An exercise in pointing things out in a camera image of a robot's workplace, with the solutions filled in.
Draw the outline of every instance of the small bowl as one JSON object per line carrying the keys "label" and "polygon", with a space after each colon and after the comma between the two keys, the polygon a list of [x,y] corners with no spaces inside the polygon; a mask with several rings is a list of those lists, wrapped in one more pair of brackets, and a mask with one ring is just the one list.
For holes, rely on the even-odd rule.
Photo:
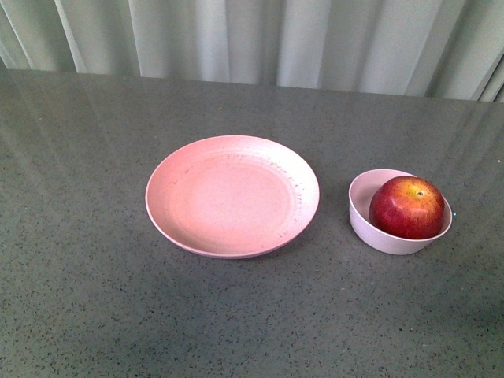
{"label": "small bowl", "polygon": [[355,233],[365,243],[386,254],[413,254],[447,233],[453,219],[450,205],[444,198],[443,226],[437,236],[429,239],[404,239],[387,234],[369,223],[371,198],[380,187],[396,176],[413,176],[394,169],[374,169],[357,176],[348,191],[350,222]]}

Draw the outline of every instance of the curtain fold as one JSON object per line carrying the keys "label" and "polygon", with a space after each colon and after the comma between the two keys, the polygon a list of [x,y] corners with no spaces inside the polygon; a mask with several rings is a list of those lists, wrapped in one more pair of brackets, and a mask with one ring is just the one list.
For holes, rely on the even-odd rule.
{"label": "curtain fold", "polygon": [[503,14],[502,0],[0,0],[0,58],[7,68],[499,101]]}

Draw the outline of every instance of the bowl rim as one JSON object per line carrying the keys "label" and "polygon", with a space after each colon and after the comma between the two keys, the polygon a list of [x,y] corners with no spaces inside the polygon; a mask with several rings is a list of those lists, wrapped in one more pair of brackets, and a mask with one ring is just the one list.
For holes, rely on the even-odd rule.
{"label": "bowl rim", "polygon": [[447,199],[445,198],[445,196],[443,194],[443,200],[444,200],[444,205],[445,205],[445,210],[443,212],[443,214],[447,211],[448,212],[448,225],[446,226],[446,228],[444,230],[442,230],[439,234],[431,237],[431,238],[427,238],[427,239],[407,239],[407,238],[401,238],[399,236],[395,236],[395,235],[392,235],[392,234],[389,234],[388,232],[385,232],[385,231],[382,231],[380,230],[379,228],[373,226],[368,220],[366,220],[361,213],[359,213],[359,211],[357,210],[357,208],[355,207],[355,204],[354,204],[354,200],[352,199],[352,187],[354,187],[354,184],[355,182],[362,176],[366,175],[366,174],[370,174],[371,172],[377,172],[377,171],[388,171],[388,172],[396,172],[396,173],[399,173],[398,176],[413,176],[413,177],[417,177],[411,173],[408,173],[408,172],[404,172],[404,171],[399,171],[397,169],[371,169],[369,171],[365,171],[359,175],[357,175],[353,180],[352,180],[352,183],[350,184],[350,187],[348,189],[348,198],[350,200],[350,206],[352,207],[352,209],[354,210],[354,212],[358,215],[358,217],[360,219],[362,219],[369,227],[371,227],[375,232],[378,232],[379,234],[383,235],[383,236],[388,236],[392,239],[395,239],[395,240],[398,240],[398,241],[402,241],[402,242],[409,242],[409,243],[426,243],[426,242],[431,242],[433,240],[436,240],[438,238],[440,238],[441,236],[445,235],[448,230],[450,230],[451,228],[451,223],[453,221],[453,213],[451,211],[451,206],[450,206],[450,203],[448,203]]}

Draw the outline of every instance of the pink plate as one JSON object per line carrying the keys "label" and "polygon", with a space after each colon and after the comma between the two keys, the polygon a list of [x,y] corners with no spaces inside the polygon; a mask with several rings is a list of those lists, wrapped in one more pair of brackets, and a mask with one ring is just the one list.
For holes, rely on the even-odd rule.
{"label": "pink plate", "polygon": [[185,250],[250,258],[290,242],[317,210],[319,187],[294,151],[267,139],[224,135],[188,144],[153,172],[146,207]]}

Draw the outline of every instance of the apple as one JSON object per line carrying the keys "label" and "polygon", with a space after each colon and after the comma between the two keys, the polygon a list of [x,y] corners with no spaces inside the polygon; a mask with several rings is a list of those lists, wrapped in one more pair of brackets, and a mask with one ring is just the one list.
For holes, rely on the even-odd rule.
{"label": "apple", "polygon": [[397,176],[373,195],[369,221],[387,234],[404,239],[428,239],[443,226],[444,199],[430,181]]}

